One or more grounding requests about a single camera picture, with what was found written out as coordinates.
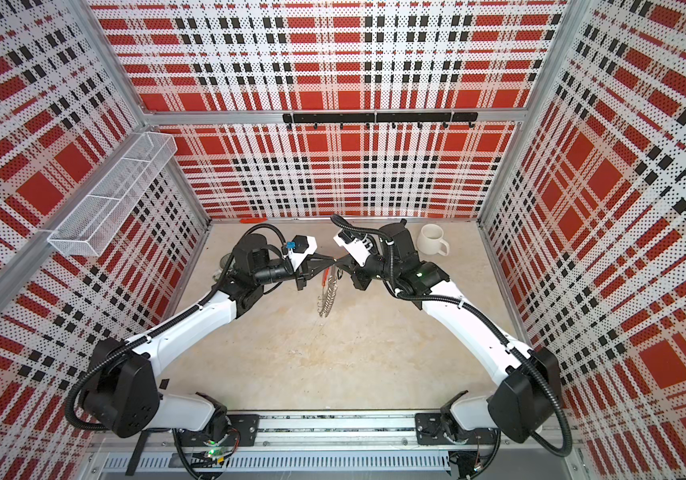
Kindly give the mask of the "key organizer with red handle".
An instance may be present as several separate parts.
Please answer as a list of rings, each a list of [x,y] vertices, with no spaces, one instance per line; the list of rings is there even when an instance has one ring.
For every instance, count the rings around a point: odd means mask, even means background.
[[[321,275],[322,291],[317,303],[318,314],[321,318],[326,318],[331,313],[341,279],[342,271],[337,266],[327,268]]]

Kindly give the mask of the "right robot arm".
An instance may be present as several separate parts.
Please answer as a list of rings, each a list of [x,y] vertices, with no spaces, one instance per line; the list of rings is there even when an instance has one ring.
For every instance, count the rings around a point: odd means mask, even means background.
[[[376,278],[390,295],[412,303],[438,320],[480,362],[496,386],[488,398],[461,392],[441,409],[436,435],[458,446],[475,431],[488,428],[493,444],[449,455],[452,471],[461,479],[476,479],[496,459],[504,439],[537,442],[549,453],[568,457],[573,433],[562,404],[560,367],[547,349],[534,350],[501,329],[460,290],[450,275],[422,255],[450,252],[442,227],[424,225],[417,237],[400,220],[378,229],[357,227],[338,214],[331,221],[339,229],[336,243],[347,251],[340,259],[359,290]]]

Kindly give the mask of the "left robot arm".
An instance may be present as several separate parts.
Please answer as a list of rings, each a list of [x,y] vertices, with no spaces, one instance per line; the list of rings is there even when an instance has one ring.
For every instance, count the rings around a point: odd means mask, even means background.
[[[176,448],[182,448],[185,432],[211,444],[240,438],[223,403],[201,392],[164,393],[160,382],[175,360],[242,317],[268,292],[287,282],[303,289],[335,265],[335,258],[318,253],[314,238],[298,235],[271,245],[261,233],[264,228],[259,224],[247,230],[227,256],[218,280],[196,303],[144,333],[96,345],[86,373],[65,399],[64,414],[71,426],[110,431],[120,438],[169,430]]]

